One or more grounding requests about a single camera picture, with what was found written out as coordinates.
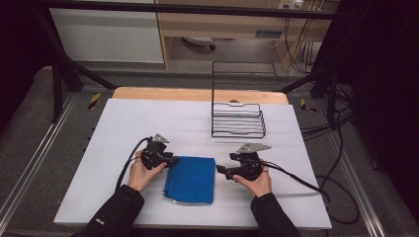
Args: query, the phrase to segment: wire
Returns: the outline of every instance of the wire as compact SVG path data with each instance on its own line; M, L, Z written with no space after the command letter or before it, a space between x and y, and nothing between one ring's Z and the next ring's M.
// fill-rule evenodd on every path
M304 185L304 186L306 186L306 187L308 187L308 188L310 188L310 189L312 189L314 191L319 192L321 195L323 195L326 198L327 205L329 205L329 203L330 203L330 195L328 193L326 193L325 191L323 191L322 189L320 189L320 188L318 188L318 187L316 187L314 185L309 184L308 182L302 180L298 176L296 176L294 174L291 174L290 172L284 170L281 166L279 166L279 165L277 165L277 164L275 164L273 162L269 162L269 161L255 161L255 160L250 160L250 159L241 159L240 161L245 161L245 162L250 162L250 163L256 163L256 164L260 164L260 165L267 166L267 167L273 168L275 170L281 171L284 174L286 174L286 175L290 176L291 178L293 178L295 181L299 182L300 184L302 184L302 185Z
M336 127L338 130L338 135L339 135L339 140L340 140L340 145L339 145L339 153L338 153L338 157L335 161L335 163L333 164L332 168L329 170L329 172L327 173L325 179L323 180L323 182L320 185L320 189L323 189L325 183L327 182L327 180L330 178L330 175L333 173L333 171L336 169L337 165L339 164L339 161L341 160L342 157L342 151L343 151L343 138L342 138L342 131L340 128L340 117L342 115L343 112L345 112L346 110L348 110L349 108L345 108L342 111L339 112L338 117L337 117L337 122L336 122Z
M325 179L326 178L325 176L320 176L320 175L319 176L315 176L315 177L316 178L322 178L322 179ZM349 196L349 198L351 199L351 201L354 203L354 206L355 206L355 209L356 209L356 215L355 215L355 217L352 220L341 220L341 219L338 219L338 218L334 217L330 213L328 213L329 214L329 217L332 220L334 220L334 221L336 221L338 223L341 223L341 224L346 224L346 225L355 224L360 219L361 212L360 212L360 207L358 206L358 203L355 200L354 196L351 194L351 192L349 192L347 189L345 189L345 187L343 187L341 184L339 184L339 182L337 182L336 180L334 180L334 179L332 179L330 177L327 178L327 179L330 182L332 182L333 184L335 184L337 187L339 187L343 192L345 192Z
M139 145L141 145L141 143L142 143L142 142L144 142L144 141L150 141L152 138L153 138L152 136L142 138L140 141L138 141L138 143L137 143L137 144L135 145L135 147L132 149L131 153L130 153L130 154L129 154L129 156L128 156L128 159L127 159L127 161L126 161L126 164L124 165L123 170L122 170L122 171L121 171L121 173L120 173L120 177L118 178L118 181L117 181L117 186L115 187L115 192L116 192L116 191L120 188L121 183L123 182L123 178L124 178L124 175L126 174L126 169L128 168L129 163L130 163L131 161L133 161L133 160L135 160L135 159L139 158L139 157L134 157L134 158L131 158L131 157L132 157L132 155L135 153L136 149L138 148L138 146L139 146Z

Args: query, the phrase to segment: blue cloth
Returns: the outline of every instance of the blue cloth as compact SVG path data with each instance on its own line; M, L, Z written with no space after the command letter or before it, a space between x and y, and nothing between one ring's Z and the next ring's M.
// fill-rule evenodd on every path
M212 203L215 160L205 157L179 157L169 169L164 196L175 201Z

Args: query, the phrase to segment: white table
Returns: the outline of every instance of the white table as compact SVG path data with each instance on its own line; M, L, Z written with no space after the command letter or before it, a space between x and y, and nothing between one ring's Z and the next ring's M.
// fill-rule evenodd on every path
M260 151L260 157L316 185L293 107L261 104L261 109L267 127L266 136L231 140L210 136L210 102L110 99L54 223L85 225L113 194L118 176L135 144L156 132L170 140L166 151L179 156L213 157L216 164L226 167L239 166L238 162L229 159L228 154L235 152L242 143L269 144L272 149ZM320 194L280 172L271 170L270 174L273 193L297 228L331 228ZM184 205L164 197L162 191L166 176L167 169L143 192L145 205L134 226L257 227L250 211L253 197L244 187L227 181L224 175L215 174L214 202L211 205Z

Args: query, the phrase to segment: human hand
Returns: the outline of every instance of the human hand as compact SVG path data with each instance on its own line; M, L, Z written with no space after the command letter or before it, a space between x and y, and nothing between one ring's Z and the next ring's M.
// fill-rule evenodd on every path
M130 166L129 170L129 181L128 185L139 191L140 193L148 187L151 180L158 174L163 171L163 169L167 166L167 163L161 163L159 166L152 170L147 170L145 166L142 164L141 158L141 151L135 152L135 162Z
M267 166L263 167L262 173L255 181L248 181L238 175L234 175L233 180L246 187L250 193L258 198L272 192L271 177Z

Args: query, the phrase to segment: black jacket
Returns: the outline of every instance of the black jacket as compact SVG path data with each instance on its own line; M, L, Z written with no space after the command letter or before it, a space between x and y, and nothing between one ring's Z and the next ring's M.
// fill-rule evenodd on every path
M84 230L72 237L128 237L143 205L144 198L139 192L122 186L98 210ZM258 222L260 237L300 236L272 193L255 197L251 210Z

